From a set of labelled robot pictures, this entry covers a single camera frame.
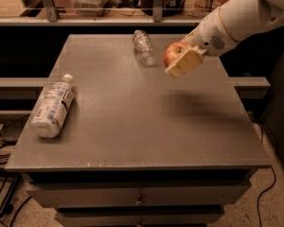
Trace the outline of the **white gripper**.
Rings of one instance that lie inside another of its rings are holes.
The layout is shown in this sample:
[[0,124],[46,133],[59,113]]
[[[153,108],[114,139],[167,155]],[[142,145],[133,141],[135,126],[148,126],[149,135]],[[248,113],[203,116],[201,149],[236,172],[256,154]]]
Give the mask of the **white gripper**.
[[220,8],[206,15],[181,42],[186,44],[185,49],[166,67],[166,72],[174,78],[200,66],[205,53],[221,56],[239,44],[227,31]]

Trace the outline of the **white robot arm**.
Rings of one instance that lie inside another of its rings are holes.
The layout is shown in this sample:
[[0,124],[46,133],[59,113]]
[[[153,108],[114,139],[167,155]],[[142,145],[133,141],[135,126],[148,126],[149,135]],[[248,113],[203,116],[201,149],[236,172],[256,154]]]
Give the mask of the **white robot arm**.
[[240,42],[284,26],[284,0],[229,0],[207,14],[188,33],[166,72],[177,78],[197,68],[206,56],[221,56]]

